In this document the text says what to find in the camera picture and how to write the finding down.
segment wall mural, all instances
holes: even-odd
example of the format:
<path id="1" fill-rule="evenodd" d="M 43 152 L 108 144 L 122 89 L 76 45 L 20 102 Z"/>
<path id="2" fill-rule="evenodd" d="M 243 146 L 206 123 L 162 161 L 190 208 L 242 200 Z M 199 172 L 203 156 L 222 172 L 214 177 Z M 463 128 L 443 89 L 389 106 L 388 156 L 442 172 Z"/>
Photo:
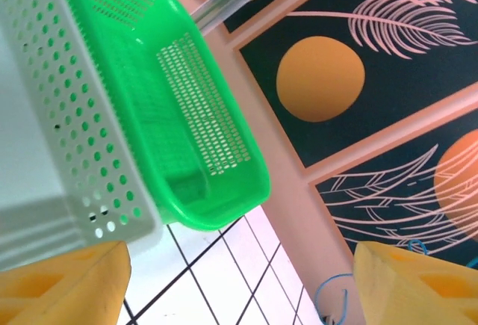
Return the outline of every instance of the wall mural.
<path id="1" fill-rule="evenodd" d="M 477 82 L 477 21 L 477 0 L 308 0 L 241 53 L 306 168 Z M 316 186 L 352 251 L 418 239 L 448 261 L 474 257 L 477 119 Z"/>
<path id="2" fill-rule="evenodd" d="M 241 49 L 304 167 L 478 81 L 476 0 L 308 0 Z"/>
<path id="3" fill-rule="evenodd" d="M 474 257 L 477 120 L 474 111 L 317 185 L 352 251 L 358 241 L 406 247 L 418 239 L 445 260 Z"/>

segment cable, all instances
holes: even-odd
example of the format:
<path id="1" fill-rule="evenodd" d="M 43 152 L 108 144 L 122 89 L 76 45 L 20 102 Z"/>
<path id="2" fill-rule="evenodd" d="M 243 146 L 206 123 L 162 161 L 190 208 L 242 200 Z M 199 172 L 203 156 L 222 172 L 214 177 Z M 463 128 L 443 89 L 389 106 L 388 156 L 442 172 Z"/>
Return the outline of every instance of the cable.
<path id="1" fill-rule="evenodd" d="M 474 269 L 478 265 L 478 256 L 470 261 L 466 266 Z"/>
<path id="2" fill-rule="evenodd" d="M 319 295 L 320 295 L 320 292 L 321 292 L 322 289 L 323 289 L 327 284 L 329 284 L 329 282 L 331 282 L 333 279 L 342 278 L 342 277 L 345 277 L 345 276 L 353 276 L 353 274 L 351 274 L 351 273 L 346 273 L 346 274 L 334 275 L 334 276 L 328 278 L 328 279 L 327 279 L 325 282 L 323 282 L 322 284 L 320 284 L 319 288 L 318 288 L 317 291 L 315 292 L 314 305 L 315 305 L 315 310 L 317 311 L 317 313 L 318 313 L 318 315 L 319 315 L 320 322 L 322 322 L 322 319 L 324 319 L 324 317 L 321 315 L 320 310 L 319 310 Z M 347 291 L 347 289 L 344 289 L 344 306 L 343 306 L 343 308 L 342 308 L 342 317 L 341 317 L 341 319 L 339 320 L 339 322 L 338 322 L 336 325 L 342 325 L 342 324 L 344 323 L 345 319 L 347 318 L 348 302 L 349 302 L 349 292 Z"/>
<path id="3" fill-rule="evenodd" d="M 423 250 L 423 254 L 426 256 L 428 255 L 428 249 L 426 248 L 426 245 L 422 241 L 419 241 L 418 239 L 411 239 L 409 241 L 409 250 L 411 252 L 413 252 L 413 244 L 418 244 Z"/>

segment basket holes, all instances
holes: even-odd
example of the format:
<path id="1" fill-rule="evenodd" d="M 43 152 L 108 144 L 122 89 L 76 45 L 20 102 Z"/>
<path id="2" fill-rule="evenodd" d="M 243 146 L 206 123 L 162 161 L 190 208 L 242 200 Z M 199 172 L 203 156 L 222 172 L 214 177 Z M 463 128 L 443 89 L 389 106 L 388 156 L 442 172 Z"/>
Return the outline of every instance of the basket holes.
<path id="1" fill-rule="evenodd" d="M 108 229 L 109 232 L 114 232 L 114 230 L 117 228 L 117 226 L 114 222 L 107 222 L 106 223 L 106 228 Z"/>
<path id="2" fill-rule="evenodd" d="M 102 205 L 101 207 L 99 207 L 99 211 L 103 215 L 108 215 L 108 207 L 106 205 Z"/>
<path id="3" fill-rule="evenodd" d="M 125 226 L 129 221 L 128 216 L 126 214 L 122 214 L 121 217 L 119 217 L 119 221 Z"/>

